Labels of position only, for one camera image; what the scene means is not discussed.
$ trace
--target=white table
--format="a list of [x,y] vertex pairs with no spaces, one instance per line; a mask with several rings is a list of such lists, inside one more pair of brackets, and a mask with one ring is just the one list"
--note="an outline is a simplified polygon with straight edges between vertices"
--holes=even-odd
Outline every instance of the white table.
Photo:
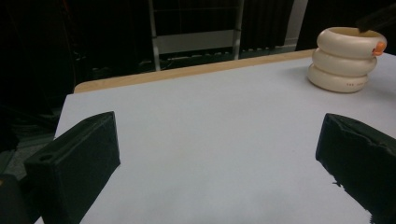
[[396,136],[396,57],[367,86],[313,86],[310,58],[71,94],[56,136],[115,111],[121,166],[82,223],[369,223],[315,160],[326,113]]

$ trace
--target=orange logo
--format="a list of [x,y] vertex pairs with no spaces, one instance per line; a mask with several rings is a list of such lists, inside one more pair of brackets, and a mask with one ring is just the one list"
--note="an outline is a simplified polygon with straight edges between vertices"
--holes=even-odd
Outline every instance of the orange logo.
[[382,41],[378,41],[378,43],[376,44],[375,49],[373,49],[373,56],[379,56],[382,54],[382,52],[384,52],[384,49],[387,47],[387,44],[382,42]]

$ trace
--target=ribbed container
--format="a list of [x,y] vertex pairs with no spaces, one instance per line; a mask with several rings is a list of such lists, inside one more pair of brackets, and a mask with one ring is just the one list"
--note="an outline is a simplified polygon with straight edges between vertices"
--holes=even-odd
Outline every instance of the ribbed container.
[[387,39],[374,31],[360,33],[357,28],[332,27],[319,34],[317,43],[308,79],[328,91],[355,92],[367,83]]

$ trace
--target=table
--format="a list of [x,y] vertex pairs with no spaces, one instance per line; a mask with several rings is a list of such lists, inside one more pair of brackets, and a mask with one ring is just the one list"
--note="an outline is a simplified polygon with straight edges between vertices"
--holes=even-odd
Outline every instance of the table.
[[396,136],[396,57],[378,57],[367,86],[342,94],[307,80],[309,55],[76,87],[56,136],[115,111],[121,160],[82,223],[369,223],[315,151],[326,113]]

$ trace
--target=wooden table edge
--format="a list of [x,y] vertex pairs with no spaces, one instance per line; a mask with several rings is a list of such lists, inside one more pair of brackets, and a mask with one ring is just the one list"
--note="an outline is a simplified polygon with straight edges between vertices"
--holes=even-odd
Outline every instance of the wooden table edge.
[[191,67],[163,70],[158,72],[87,81],[78,84],[74,89],[74,93],[80,93],[86,91],[98,91],[103,89],[129,86],[129,85],[147,83],[147,82],[164,80],[169,78],[187,77],[187,76],[199,75],[204,73],[218,72],[218,71],[253,66],[258,64],[277,63],[287,60],[302,59],[302,58],[310,57],[312,55],[312,52],[313,52],[312,49],[307,49],[307,50],[294,51],[289,53],[261,56],[256,58],[227,61],[222,63],[208,63],[208,64],[196,65]]

